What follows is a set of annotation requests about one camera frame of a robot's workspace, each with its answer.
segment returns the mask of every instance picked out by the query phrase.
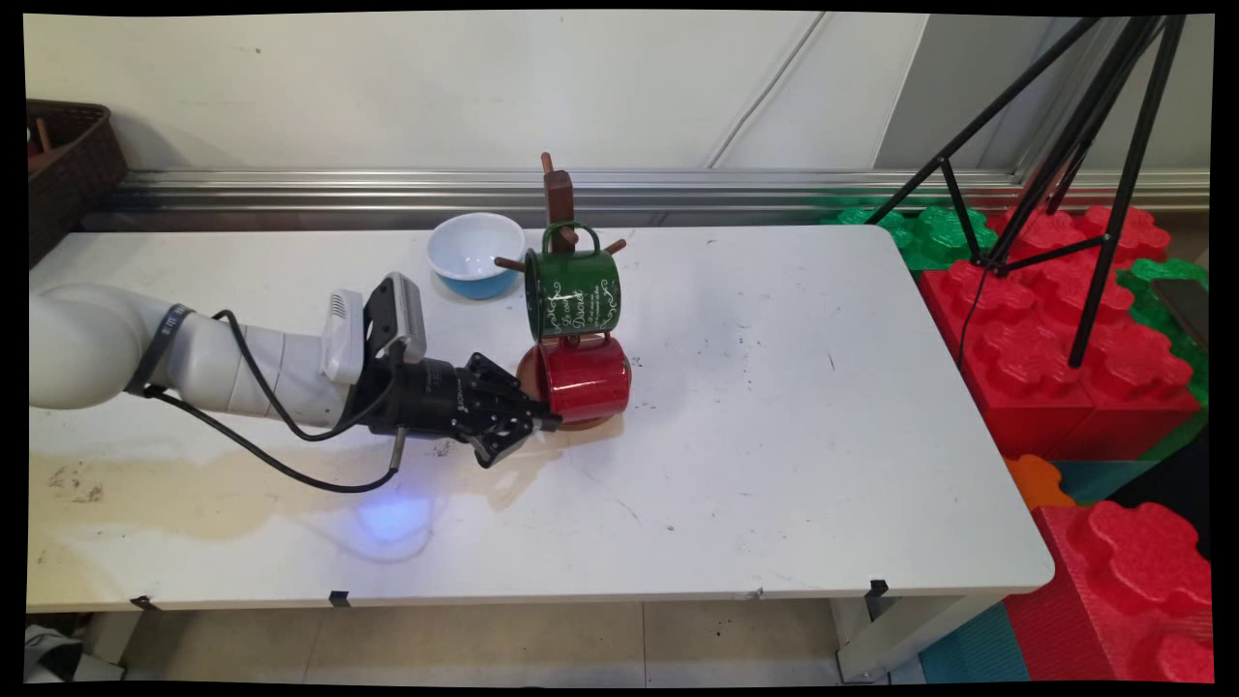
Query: wicker basket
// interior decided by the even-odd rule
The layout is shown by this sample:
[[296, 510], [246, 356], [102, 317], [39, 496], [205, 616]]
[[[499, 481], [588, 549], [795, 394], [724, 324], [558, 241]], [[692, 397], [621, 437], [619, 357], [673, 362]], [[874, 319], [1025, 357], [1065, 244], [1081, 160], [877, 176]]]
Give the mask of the wicker basket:
[[51, 141], [63, 147], [30, 175], [30, 267], [99, 206], [128, 171], [107, 106], [27, 99], [31, 132], [38, 132], [35, 119], [40, 116]]

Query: black cord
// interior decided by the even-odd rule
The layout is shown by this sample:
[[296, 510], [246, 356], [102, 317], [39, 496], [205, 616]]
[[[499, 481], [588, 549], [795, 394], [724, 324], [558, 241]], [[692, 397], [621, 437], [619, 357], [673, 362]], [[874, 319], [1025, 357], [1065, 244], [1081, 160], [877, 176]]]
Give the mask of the black cord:
[[959, 329], [959, 353], [955, 355], [955, 368], [964, 370], [964, 336], [968, 333], [968, 322], [973, 321], [973, 312], [976, 311], [976, 303], [981, 301], [981, 288], [985, 287], [985, 276], [990, 274], [990, 265], [981, 266], [981, 282], [976, 284], [976, 297], [973, 297], [973, 306], [968, 308], [968, 316], [964, 317], [964, 326]]
[[[255, 361], [254, 355], [249, 353], [249, 344], [245, 342], [245, 334], [242, 333], [240, 331], [240, 323], [237, 321], [237, 314], [234, 314], [232, 310], [219, 310], [218, 312], [211, 316], [211, 318], [213, 319], [218, 319], [219, 317], [224, 317], [228, 319], [228, 326], [232, 327], [233, 329], [233, 338], [237, 340], [237, 347], [240, 348], [240, 355], [243, 359], [245, 359], [245, 365], [249, 366], [249, 373], [254, 375], [254, 380], [258, 383], [258, 387], [263, 390], [263, 395], [265, 395], [266, 399], [271, 402], [271, 406], [275, 407], [276, 413], [279, 413], [280, 418], [284, 420], [284, 423], [289, 427], [289, 431], [295, 433], [297, 438], [300, 438], [301, 441], [317, 443], [320, 441], [336, 438], [341, 433], [344, 433], [346, 431], [361, 423], [361, 421], [364, 420], [366, 417], [370, 416], [370, 412], [377, 410], [379, 405], [382, 405], [387, 400], [388, 395], [392, 394], [392, 389], [395, 387], [395, 373], [393, 371], [392, 380], [388, 381], [387, 387], [384, 387], [383, 392], [380, 392], [379, 396], [375, 397], [374, 401], [370, 402], [369, 406], [367, 406], [364, 410], [339, 422], [331, 431], [326, 431], [323, 433], [306, 433], [301, 431], [301, 427], [299, 427], [296, 422], [292, 421], [292, 417], [289, 416], [289, 412], [284, 410], [284, 405], [281, 405], [280, 401], [275, 399], [275, 392], [271, 390], [271, 386], [266, 384], [266, 379], [263, 378], [263, 371], [258, 369], [258, 361]], [[404, 345], [401, 343], [396, 343], [395, 345], [393, 345], [394, 350], [403, 350], [403, 347]]]
[[[221, 311], [216, 312], [214, 316], [212, 316], [211, 318], [219, 319], [221, 317], [228, 319], [228, 326], [232, 327], [233, 338], [237, 340], [237, 348], [239, 348], [240, 355], [245, 360], [245, 365], [249, 366], [249, 371], [250, 371], [250, 374], [253, 374], [254, 380], [258, 383], [258, 386], [263, 390], [263, 395], [265, 395], [266, 399], [271, 402], [271, 406], [275, 407], [275, 411], [280, 415], [280, 418], [284, 420], [284, 423], [289, 427], [289, 430], [292, 431], [292, 433], [295, 433], [302, 441], [310, 441], [312, 443], [321, 442], [321, 441], [327, 441], [328, 438], [335, 438], [335, 437], [339, 436], [341, 433], [343, 433], [344, 431], [348, 431], [349, 428], [357, 426], [362, 420], [364, 420], [374, 410], [377, 410], [379, 407], [379, 405], [382, 405], [387, 400], [388, 395], [390, 395], [392, 390], [395, 387], [395, 380], [396, 379], [395, 379], [395, 373], [393, 371], [392, 373], [392, 380], [388, 381], [387, 387], [384, 387], [383, 392], [380, 392], [378, 395], [378, 397], [375, 397], [374, 401], [370, 402], [364, 410], [362, 410], [361, 412], [357, 412], [352, 417], [349, 417], [349, 418], [347, 418], [347, 420], [337, 423], [331, 431], [326, 431], [323, 433], [306, 433], [306, 432], [301, 431], [301, 428], [297, 427], [297, 425], [292, 421], [292, 417], [289, 416], [289, 412], [284, 409], [284, 405], [281, 405], [280, 401], [275, 399], [275, 392], [266, 384], [266, 379], [263, 378], [263, 371], [259, 370], [258, 361], [254, 360], [254, 355], [250, 354], [250, 352], [249, 352], [249, 344], [245, 342], [245, 334], [242, 333], [242, 331], [240, 331], [240, 323], [237, 321], [237, 314], [234, 314], [232, 312], [232, 310], [221, 310]], [[400, 350], [403, 350], [403, 345], [401, 344], [396, 344], [396, 345], [393, 347], [393, 350], [400, 352]], [[211, 428], [218, 431], [219, 433], [227, 436], [229, 439], [232, 439], [233, 443], [235, 443], [235, 444], [240, 446], [242, 448], [249, 451], [250, 454], [253, 454], [255, 458], [258, 458], [259, 461], [263, 461], [268, 465], [271, 465], [273, 468], [275, 468], [281, 474], [291, 477], [292, 479], [300, 482], [301, 484], [306, 484], [309, 487], [313, 487], [315, 489], [322, 489], [325, 491], [333, 491], [336, 494], [363, 494], [366, 491], [373, 491], [373, 490], [383, 487], [393, 477], [395, 477], [395, 473], [400, 469], [400, 462], [396, 461], [395, 463], [393, 463], [392, 467], [388, 468], [388, 472], [387, 472], [385, 475], [380, 477], [379, 479], [377, 479], [377, 480], [374, 480], [374, 482], [372, 482], [369, 484], [359, 484], [359, 485], [356, 485], [356, 487], [347, 487], [347, 485], [341, 485], [341, 484], [331, 484], [330, 482], [322, 482], [322, 480], [318, 480], [318, 479], [313, 479], [312, 477], [304, 475], [304, 474], [299, 473], [297, 470], [295, 470], [295, 469], [285, 465], [284, 463], [276, 461], [270, 454], [268, 454], [265, 451], [263, 451], [258, 446], [254, 446], [253, 443], [250, 443], [242, 435], [239, 435], [235, 431], [225, 427], [224, 425], [219, 423], [214, 418], [207, 416], [207, 413], [203, 412], [202, 410], [198, 410], [197, 407], [195, 407], [193, 405], [190, 405], [188, 402], [186, 402], [183, 400], [177, 400], [176, 397], [171, 397], [171, 396], [166, 395], [165, 394], [165, 389], [162, 389], [162, 387], [149, 386], [149, 387], [146, 387], [142, 391], [142, 396], [146, 397], [146, 399], [150, 399], [150, 400], [159, 400], [160, 402], [164, 402], [164, 404], [167, 404], [167, 405], [172, 405], [177, 410], [181, 410], [182, 412], [185, 412], [185, 413], [187, 413], [187, 415], [197, 418], [202, 423], [204, 423], [204, 425], [209, 426]]]
[[219, 433], [227, 436], [228, 438], [230, 438], [233, 441], [233, 443], [235, 443], [237, 446], [240, 446], [242, 448], [249, 451], [255, 458], [258, 458], [259, 461], [263, 461], [264, 463], [271, 465], [273, 468], [275, 468], [276, 470], [279, 470], [281, 474], [286, 474], [286, 475], [291, 477], [292, 479], [300, 482], [301, 484], [307, 484], [310, 487], [313, 487], [315, 489], [322, 489], [325, 491], [333, 491], [336, 494], [362, 494], [362, 493], [366, 493], [366, 491], [373, 491], [374, 489], [378, 489], [378, 488], [383, 487], [384, 484], [387, 484], [393, 477], [395, 477], [395, 473], [400, 469], [400, 463], [396, 462], [394, 467], [392, 467], [392, 468], [388, 469], [388, 472], [387, 472], [385, 475], [380, 477], [379, 479], [377, 479], [377, 480], [374, 480], [374, 482], [372, 482], [369, 484], [359, 484], [359, 485], [356, 485], [356, 487], [346, 487], [346, 485], [341, 485], [341, 484], [331, 484], [330, 482], [317, 480], [317, 479], [313, 479], [312, 477], [304, 475], [304, 474], [299, 473], [297, 470], [295, 470], [295, 469], [285, 465], [284, 463], [276, 461], [275, 458], [273, 458], [271, 456], [269, 456], [265, 451], [263, 451], [258, 446], [254, 446], [253, 443], [250, 443], [249, 441], [247, 441], [245, 437], [240, 436], [235, 431], [233, 431], [233, 430], [225, 427], [224, 425], [217, 422], [216, 420], [211, 418], [209, 416], [206, 415], [206, 412], [198, 410], [193, 405], [190, 405], [188, 402], [185, 402], [182, 400], [177, 400], [176, 397], [170, 397], [170, 396], [165, 395], [162, 387], [155, 387], [155, 386], [147, 387], [142, 392], [142, 395], [145, 397], [151, 399], [151, 400], [159, 400], [160, 402], [165, 402], [167, 405], [172, 405], [177, 410], [181, 410], [182, 412], [185, 412], [185, 413], [187, 413], [187, 415], [190, 415], [190, 416], [199, 420], [202, 423], [204, 423], [204, 425], [209, 426], [211, 428], [218, 431]]

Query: red mug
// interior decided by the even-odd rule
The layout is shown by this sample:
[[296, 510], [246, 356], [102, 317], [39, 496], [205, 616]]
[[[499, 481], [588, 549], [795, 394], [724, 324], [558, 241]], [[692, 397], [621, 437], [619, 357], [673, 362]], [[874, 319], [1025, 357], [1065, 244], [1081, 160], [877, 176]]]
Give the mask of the red mug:
[[538, 355], [538, 383], [564, 423], [606, 418], [628, 407], [632, 366], [610, 333], [539, 343]]

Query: floor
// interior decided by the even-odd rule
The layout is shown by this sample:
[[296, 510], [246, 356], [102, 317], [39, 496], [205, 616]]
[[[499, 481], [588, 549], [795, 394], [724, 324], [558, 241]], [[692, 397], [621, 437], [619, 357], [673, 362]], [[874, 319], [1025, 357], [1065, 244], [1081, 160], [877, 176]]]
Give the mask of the floor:
[[840, 683], [836, 650], [825, 600], [151, 612], [125, 680], [817, 686]]

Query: green mug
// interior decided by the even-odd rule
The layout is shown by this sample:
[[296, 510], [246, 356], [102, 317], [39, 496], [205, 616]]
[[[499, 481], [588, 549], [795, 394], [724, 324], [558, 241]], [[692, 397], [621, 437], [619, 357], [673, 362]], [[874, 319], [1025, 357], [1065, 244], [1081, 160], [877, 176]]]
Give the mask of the green mug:
[[[593, 238], [592, 251], [553, 253], [550, 235], [579, 227]], [[620, 323], [620, 269], [598, 234], [576, 220], [554, 223], [543, 233], [541, 254], [525, 251], [525, 308], [534, 339], [606, 333]]]

